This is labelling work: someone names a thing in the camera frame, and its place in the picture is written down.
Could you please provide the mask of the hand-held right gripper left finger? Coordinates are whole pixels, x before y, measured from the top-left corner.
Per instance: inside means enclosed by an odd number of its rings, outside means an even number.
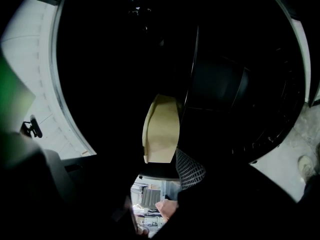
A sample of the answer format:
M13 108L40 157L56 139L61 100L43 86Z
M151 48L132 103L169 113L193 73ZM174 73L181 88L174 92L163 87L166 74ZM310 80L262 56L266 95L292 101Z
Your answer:
M105 176L129 190L145 165L142 146L112 146L101 155Z

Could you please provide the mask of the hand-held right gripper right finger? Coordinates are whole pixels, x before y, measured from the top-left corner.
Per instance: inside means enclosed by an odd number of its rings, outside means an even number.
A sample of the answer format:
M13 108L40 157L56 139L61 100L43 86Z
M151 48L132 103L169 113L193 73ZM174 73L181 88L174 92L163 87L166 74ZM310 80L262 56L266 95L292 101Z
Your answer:
M179 176L181 190L187 190L200 183L206 175L206 169L199 162L180 149L175 151L175 168Z

